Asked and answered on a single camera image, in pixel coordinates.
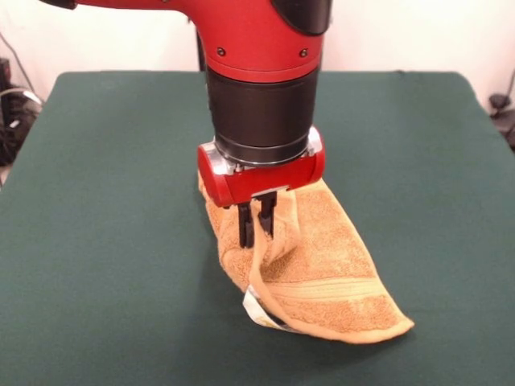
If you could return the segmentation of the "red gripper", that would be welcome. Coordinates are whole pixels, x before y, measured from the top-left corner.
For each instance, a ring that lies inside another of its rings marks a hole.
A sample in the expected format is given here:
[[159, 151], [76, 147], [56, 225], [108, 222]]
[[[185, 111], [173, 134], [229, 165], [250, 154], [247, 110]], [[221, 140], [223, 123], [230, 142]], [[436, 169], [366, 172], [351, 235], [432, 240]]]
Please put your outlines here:
[[237, 205], [239, 241], [242, 248], [253, 247], [253, 217], [250, 203], [261, 203], [258, 220], [263, 231], [274, 237], [276, 195], [272, 191], [294, 190], [317, 182], [325, 167], [323, 138], [315, 127], [307, 137], [307, 150], [295, 160], [275, 166], [240, 166], [224, 158], [214, 142], [197, 148], [197, 165], [208, 197], [218, 207]]

